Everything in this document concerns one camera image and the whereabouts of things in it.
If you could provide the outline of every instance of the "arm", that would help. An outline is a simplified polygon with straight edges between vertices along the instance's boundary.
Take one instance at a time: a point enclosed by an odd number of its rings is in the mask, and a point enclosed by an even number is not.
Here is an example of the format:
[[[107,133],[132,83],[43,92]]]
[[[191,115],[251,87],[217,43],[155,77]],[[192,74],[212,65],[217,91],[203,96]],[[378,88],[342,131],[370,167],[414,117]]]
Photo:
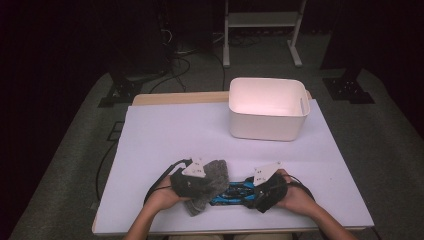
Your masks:
[[[179,201],[188,200],[186,198],[180,198],[169,186],[171,186],[171,179],[167,176],[159,184],[158,190],[154,191],[146,204],[144,204],[137,218],[134,220],[134,223],[131,225],[131,228],[128,230],[124,238],[125,240],[146,239],[153,219],[158,212],[171,208]]]
[[[285,170],[280,169],[278,173],[285,175],[287,182],[291,181]],[[329,239],[357,239],[300,188],[289,187],[286,196],[276,205],[310,217]]]

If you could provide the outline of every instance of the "dark background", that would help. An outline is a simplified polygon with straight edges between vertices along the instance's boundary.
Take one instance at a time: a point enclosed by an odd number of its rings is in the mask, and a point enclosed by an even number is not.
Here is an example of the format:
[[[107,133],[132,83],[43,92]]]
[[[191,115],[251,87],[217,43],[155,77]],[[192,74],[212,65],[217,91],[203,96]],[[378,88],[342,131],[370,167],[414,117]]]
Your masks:
[[[0,217],[4,220],[0,239],[13,230],[69,124],[100,76],[111,69],[120,73],[134,69],[141,73],[166,71],[169,53],[162,45],[161,26],[171,26],[181,36],[222,32],[222,0],[180,3],[0,3],[1,102],[5,109],[1,124]],[[232,0],[231,9],[291,10],[297,4]],[[359,63],[374,73],[421,136],[422,9],[422,1],[309,0],[301,28],[304,34],[332,30],[322,68]],[[190,14],[194,17],[183,17]],[[193,19],[201,21],[193,25]]]

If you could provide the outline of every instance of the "white plastic container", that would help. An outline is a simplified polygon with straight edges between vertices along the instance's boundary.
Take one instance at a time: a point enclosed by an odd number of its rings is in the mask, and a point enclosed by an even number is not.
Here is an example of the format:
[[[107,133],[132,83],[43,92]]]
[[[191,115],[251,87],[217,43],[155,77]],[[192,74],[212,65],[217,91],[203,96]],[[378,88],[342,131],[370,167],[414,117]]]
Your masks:
[[[230,133],[237,138],[293,141],[310,111],[297,80],[235,78],[229,94]]]

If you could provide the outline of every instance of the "gray cloth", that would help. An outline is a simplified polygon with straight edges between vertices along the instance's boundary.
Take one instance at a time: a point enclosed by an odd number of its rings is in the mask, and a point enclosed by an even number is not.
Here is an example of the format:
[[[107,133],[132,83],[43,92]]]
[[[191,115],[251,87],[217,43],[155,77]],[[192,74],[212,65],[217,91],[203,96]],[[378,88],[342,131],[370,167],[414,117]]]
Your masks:
[[[204,166],[206,178],[212,180],[208,186],[213,190],[200,196],[199,198],[192,199],[185,202],[185,205],[191,216],[196,216],[205,210],[208,204],[214,197],[225,192],[230,185],[228,178],[227,163],[225,160],[214,160]]]

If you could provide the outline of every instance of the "white tag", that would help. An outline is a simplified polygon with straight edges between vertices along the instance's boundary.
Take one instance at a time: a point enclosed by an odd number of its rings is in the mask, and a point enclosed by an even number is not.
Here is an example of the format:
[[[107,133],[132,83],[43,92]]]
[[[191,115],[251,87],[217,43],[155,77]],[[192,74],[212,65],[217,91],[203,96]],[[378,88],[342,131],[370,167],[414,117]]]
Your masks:
[[[271,176],[281,168],[281,162],[272,163],[262,167],[255,168],[255,176],[253,179],[253,185],[258,186],[268,181]]]
[[[183,175],[204,178],[206,177],[205,170],[201,159],[193,160],[192,163],[183,170]]]

